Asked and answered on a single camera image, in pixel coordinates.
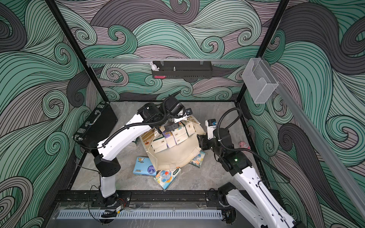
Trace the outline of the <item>floral canvas tote bag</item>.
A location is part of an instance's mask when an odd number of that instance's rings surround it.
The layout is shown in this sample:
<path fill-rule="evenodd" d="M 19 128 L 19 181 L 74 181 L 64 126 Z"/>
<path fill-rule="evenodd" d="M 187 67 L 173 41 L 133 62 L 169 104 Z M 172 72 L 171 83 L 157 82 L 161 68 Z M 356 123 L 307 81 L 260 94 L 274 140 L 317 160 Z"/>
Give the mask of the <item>floral canvas tote bag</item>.
<path fill-rule="evenodd" d="M 194 116 L 180 121 L 173 131 L 167 132 L 163 126 L 160 130 L 161 134 L 152 129 L 139 137 L 156 170 L 181 168 L 200 153 L 197 136 L 205 131 Z"/>

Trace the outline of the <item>purple tissue pack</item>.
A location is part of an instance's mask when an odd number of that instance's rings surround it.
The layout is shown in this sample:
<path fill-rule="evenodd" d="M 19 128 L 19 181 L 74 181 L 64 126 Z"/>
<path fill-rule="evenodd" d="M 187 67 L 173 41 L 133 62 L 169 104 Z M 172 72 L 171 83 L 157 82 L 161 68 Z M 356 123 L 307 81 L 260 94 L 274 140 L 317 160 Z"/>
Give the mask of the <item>purple tissue pack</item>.
<path fill-rule="evenodd" d="M 164 131 L 163 136 L 165 138 L 165 141 L 166 141 L 166 144 L 167 144 L 168 148 L 172 148 L 172 147 L 176 146 L 176 141 L 175 141 L 175 138 L 174 138 L 172 132 Z"/>

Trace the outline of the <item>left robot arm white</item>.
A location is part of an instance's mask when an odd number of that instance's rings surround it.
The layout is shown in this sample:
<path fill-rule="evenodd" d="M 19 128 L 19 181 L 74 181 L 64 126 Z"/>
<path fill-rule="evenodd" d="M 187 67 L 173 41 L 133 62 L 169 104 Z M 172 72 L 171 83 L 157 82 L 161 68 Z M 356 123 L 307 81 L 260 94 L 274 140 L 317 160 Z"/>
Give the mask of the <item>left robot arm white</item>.
<path fill-rule="evenodd" d="M 151 129 L 159 129 L 169 120 L 174 123 L 191 115 L 191 109 L 170 95 L 159 105 L 147 103 L 138 109 L 127 124 L 118 129 L 108 138 L 100 141 L 97 146 L 98 155 L 94 163 L 100 173 L 99 191 L 105 200 L 116 200 L 116 174 L 121 169 L 117 155 L 133 140 Z"/>

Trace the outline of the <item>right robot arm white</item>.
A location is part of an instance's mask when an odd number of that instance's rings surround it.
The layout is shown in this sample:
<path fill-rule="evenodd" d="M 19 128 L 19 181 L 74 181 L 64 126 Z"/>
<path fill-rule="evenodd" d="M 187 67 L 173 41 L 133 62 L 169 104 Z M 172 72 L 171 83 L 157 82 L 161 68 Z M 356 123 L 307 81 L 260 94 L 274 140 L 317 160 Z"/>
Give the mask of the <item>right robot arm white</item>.
<path fill-rule="evenodd" d="M 296 221 L 274 198 L 264 185 L 252 163 L 236 149 L 228 129 L 219 128 L 211 134 L 197 135 L 199 147 L 211 150 L 218 156 L 217 161 L 225 171 L 245 189 L 250 196 L 246 199 L 230 182 L 219 188 L 220 203 L 235 208 L 256 228 L 304 228 L 305 224 Z"/>

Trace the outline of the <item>pink toy figure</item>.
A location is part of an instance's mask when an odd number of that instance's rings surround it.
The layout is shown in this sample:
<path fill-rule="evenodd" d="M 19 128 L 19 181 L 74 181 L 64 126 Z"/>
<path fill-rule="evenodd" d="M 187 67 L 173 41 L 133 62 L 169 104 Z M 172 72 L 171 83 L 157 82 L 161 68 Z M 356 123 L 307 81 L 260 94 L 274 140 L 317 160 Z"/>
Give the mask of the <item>pink toy figure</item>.
<path fill-rule="evenodd" d="M 251 147 L 246 142 L 239 142 L 240 148 L 248 149 L 250 150 Z"/>

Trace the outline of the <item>white rabbit figurine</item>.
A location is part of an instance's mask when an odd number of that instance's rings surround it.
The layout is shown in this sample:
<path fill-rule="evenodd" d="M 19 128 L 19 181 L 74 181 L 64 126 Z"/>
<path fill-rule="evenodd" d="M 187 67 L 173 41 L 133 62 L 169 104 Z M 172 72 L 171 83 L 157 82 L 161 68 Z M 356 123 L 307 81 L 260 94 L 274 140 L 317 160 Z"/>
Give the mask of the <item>white rabbit figurine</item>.
<path fill-rule="evenodd" d="M 150 66 L 152 71 L 159 71 L 159 67 L 154 62 L 151 61 Z"/>

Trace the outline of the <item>blue dog tissue pack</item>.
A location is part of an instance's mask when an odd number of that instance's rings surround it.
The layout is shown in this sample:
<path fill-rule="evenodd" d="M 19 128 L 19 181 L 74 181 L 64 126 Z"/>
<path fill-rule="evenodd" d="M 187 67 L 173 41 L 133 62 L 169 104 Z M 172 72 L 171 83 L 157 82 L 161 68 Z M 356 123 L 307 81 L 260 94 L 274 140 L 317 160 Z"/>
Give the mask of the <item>blue dog tissue pack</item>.
<path fill-rule="evenodd" d="M 156 176 L 156 170 L 149 157 L 137 157 L 133 170 L 134 175 Z"/>

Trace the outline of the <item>black briefcase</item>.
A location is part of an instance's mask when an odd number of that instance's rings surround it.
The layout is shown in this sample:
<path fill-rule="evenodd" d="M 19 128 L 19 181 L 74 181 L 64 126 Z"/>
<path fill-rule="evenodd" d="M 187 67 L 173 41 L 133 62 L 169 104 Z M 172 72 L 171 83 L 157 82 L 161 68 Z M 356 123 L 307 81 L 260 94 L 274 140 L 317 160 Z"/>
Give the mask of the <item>black briefcase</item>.
<path fill-rule="evenodd" d="M 118 118 L 109 102 L 100 102 L 76 130 L 72 139 L 87 151 L 97 148 L 114 129 Z"/>

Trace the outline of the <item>black wall shelf tray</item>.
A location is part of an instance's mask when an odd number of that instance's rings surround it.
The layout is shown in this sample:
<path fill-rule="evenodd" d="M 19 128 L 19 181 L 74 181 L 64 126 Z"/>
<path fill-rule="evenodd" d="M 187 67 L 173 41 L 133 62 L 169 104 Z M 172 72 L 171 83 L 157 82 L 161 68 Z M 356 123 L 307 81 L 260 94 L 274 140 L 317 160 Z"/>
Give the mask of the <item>black wall shelf tray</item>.
<path fill-rule="evenodd" d="M 153 78 L 156 79 L 186 79 L 194 81 L 196 79 L 211 78 L 213 66 L 211 62 L 165 62 L 163 65 L 158 61 L 153 61 L 159 71 L 152 71 Z"/>

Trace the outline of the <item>clear acrylic wall box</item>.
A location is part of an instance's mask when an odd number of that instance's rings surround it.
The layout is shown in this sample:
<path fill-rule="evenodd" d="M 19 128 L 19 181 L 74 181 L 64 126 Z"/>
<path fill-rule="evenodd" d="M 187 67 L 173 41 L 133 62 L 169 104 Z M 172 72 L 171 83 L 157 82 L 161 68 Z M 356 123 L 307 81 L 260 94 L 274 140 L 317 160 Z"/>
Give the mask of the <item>clear acrylic wall box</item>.
<path fill-rule="evenodd" d="M 262 58 L 249 60 L 242 79 L 255 104 L 266 103 L 279 85 L 270 64 Z"/>

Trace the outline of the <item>aluminium wall rail back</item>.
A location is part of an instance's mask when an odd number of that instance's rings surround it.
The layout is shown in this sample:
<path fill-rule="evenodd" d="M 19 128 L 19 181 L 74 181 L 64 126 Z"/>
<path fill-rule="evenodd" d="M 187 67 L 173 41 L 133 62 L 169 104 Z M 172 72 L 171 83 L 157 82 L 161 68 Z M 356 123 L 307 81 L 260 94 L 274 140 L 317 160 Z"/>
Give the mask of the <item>aluminium wall rail back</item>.
<path fill-rule="evenodd" d="M 250 59 L 133 59 L 133 58 L 90 58 L 85 59 L 87 64 L 149 64 L 158 61 L 162 65 L 167 62 L 211 62 L 213 65 L 243 65 L 247 64 Z"/>

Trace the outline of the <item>aluminium wall rail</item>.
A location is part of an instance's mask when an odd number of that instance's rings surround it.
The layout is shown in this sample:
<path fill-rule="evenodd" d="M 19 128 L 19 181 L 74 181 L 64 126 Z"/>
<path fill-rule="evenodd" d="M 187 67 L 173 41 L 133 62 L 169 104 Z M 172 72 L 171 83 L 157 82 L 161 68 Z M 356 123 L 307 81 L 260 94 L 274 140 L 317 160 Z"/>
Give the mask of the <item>aluminium wall rail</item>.
<path fill-rule="evenodd" d="M 365 215 L 365 107 L 349 94 L 327 60 L 297 68 L 265 62 L 269 75 L 349 202 Z"/>
<path fill-rule="evenodd" d="M 167 62 L 211 62 L 213 65 L 243 65 L 247 64 L 250 59 L 133 59 L 133 58 L 90 58 L 85 59 L 87 64 L 149 64 L 158 61 L 162 65 Z"/>

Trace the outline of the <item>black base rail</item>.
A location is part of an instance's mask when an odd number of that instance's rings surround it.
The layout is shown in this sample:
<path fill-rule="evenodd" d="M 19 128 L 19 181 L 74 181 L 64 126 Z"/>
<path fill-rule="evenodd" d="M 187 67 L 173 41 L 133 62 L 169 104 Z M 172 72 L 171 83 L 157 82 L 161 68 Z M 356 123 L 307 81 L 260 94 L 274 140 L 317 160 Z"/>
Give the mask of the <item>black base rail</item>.
<path fill-rule="evenodd" d="M 138 203 L 177 203 L 196 204 L 198 207 L 226 208 L 219 197 L 218 191 L 156 191 L 156 190 L 117 190 L 114 196 L 104 199 L 98 190 L 60 191 L 55 199 L 62 203 L 85 203 L 91 207 L 116 207 L 119 205 L 131 207 Z"/>

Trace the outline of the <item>aluminium wall rail right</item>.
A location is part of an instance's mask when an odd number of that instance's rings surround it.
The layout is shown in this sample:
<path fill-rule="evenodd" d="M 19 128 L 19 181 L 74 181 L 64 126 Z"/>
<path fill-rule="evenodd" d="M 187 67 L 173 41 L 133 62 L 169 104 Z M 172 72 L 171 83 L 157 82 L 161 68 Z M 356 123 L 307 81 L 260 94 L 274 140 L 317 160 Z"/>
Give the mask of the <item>aluminium wall rail right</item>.
<path fill-rule="evenodd" d="M 265 62 L 269 75 L 349 202 L 365 215 L 365 107 L 349 94 L 327 60 L 297 68 Z"/>

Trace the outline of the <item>black corner frame post left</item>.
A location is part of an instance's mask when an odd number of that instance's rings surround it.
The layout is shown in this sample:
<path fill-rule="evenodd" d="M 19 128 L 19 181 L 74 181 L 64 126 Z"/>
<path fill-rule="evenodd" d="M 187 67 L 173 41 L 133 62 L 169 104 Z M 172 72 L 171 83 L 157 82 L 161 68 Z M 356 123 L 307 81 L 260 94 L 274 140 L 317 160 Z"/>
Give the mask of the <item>black corner frame post left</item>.
<path fill-rule="evenodd" d="M 90 67 L 86 63 L 86 57 L 85 57 L 84 53 L 82 52 L 80 46 L 78 45 L 75 37 L 72 35 L 72 32 L 71 32 L 69 26 L 67 25 L 64 17 L 62 16 L 56 2 L 52 1 L 52 0 L 45 0 L 45 3 L 47 4 L 47 6 L 50 9 L 51 13 L 53 14 L 54 18 L 56 19 L 58 25 L 60 26 L 60 28 L 63 31 L 64 35 L 66 36 L 67 40 L 69 41 L 71 47 L 73 48 L 74 52 L 76 53 L 76 56 L 80 60 L 83 68 L 85 69 L 90 80 L 93 82 L 97 91 L 101 95 L 102 99 L 105 102 L 109 102 L 109 99 L 107 98 L 106 93 L 104 92 L 101 84 L 99 83 L 98 78 L 97 78 L 93 68 Z"/>

